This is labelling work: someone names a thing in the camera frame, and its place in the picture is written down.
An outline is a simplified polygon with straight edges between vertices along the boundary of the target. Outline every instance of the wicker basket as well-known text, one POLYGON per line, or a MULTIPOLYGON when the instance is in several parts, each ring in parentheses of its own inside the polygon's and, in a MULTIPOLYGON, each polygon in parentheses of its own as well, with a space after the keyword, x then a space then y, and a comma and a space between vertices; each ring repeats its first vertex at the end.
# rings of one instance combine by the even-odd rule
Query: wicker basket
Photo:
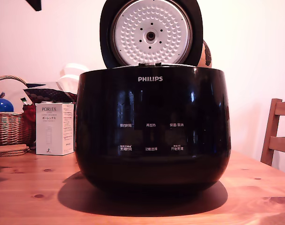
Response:
MULTIPOLYGON (((15 76, 0 77, 4 79, 15 79, 25 84, 25 81, 15 76)), ((23 116, 23 113, 0 112, 0 146, 11 144, 30 145, 35 141, 35 123, 23 116)))

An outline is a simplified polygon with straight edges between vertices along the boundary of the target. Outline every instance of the blue ball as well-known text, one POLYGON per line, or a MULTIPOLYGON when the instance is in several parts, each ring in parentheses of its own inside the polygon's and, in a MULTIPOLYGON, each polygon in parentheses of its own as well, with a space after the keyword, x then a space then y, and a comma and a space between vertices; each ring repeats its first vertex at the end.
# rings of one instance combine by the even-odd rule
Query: blue ball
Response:
POLYGON ((13 112, 14 108, 7 99, 0 98, 0 112, 13 112))

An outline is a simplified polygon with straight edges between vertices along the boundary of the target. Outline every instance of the philips logo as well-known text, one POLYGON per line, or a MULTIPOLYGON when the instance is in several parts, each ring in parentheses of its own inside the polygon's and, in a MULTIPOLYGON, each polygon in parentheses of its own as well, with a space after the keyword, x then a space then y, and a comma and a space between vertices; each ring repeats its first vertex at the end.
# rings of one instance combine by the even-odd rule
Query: philips logo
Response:
POLYGON ((151 81, 163 81, 163 76, 144 76, 138 77, 138 82, 151 82, 151 81))
POLYGON ((43 107, 42 111, 56 111, 55 107, 43 107))

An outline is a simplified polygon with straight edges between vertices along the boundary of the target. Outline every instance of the rice cooker lid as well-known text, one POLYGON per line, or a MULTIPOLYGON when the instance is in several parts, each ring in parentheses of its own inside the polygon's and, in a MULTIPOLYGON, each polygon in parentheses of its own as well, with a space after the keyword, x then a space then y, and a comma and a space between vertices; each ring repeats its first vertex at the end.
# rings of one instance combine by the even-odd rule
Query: rice cooker lid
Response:
POLYGON ((156 63, 197 66, 202 53, 203 25, 196 0, 107 0, 100 26, 107 68, 156 63), (119 2, 115 14, 114 2, 119 2), (114 17, 103 41, 107 11, 114 17))

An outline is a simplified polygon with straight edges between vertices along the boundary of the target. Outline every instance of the basket handle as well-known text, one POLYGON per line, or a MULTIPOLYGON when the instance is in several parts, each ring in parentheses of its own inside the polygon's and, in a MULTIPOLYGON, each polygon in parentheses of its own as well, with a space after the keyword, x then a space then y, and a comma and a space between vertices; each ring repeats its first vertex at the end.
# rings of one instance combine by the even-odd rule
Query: basket handle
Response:
POLYGON ((26 85, 26 82, 25 82, 23 79, 21 79, 21 78, 19 78, 19 77, 17 77, 17 76, 11 76, 11 75, 7 75, 7 76, 0 76, 0 81, 2 81, 2 80, 6 80, 6 79, 13 79, 13 80, 17 80, 17 81, 20 81, 20 82, 22 82, 23 84, 25 84, 25 85, 26 85))

